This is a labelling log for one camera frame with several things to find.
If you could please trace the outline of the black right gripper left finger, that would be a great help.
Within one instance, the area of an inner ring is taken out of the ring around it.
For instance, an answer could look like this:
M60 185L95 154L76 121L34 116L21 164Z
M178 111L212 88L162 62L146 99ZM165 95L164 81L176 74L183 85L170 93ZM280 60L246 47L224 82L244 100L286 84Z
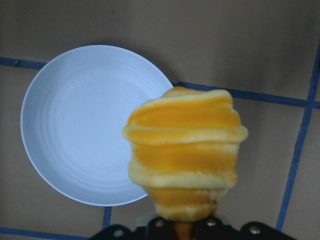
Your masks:
M96 233L89 240L174 240L175 228L172 221L161 217L151 219L147 224L137 226L134 231L114 224Z

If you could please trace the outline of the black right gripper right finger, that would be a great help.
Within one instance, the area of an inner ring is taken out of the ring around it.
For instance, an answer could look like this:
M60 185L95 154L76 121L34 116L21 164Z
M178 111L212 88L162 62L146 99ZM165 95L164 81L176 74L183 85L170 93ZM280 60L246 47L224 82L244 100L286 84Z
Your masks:
M214 216L197 221L193 235L196 240L294 240L261 222L250 221L236 230Z

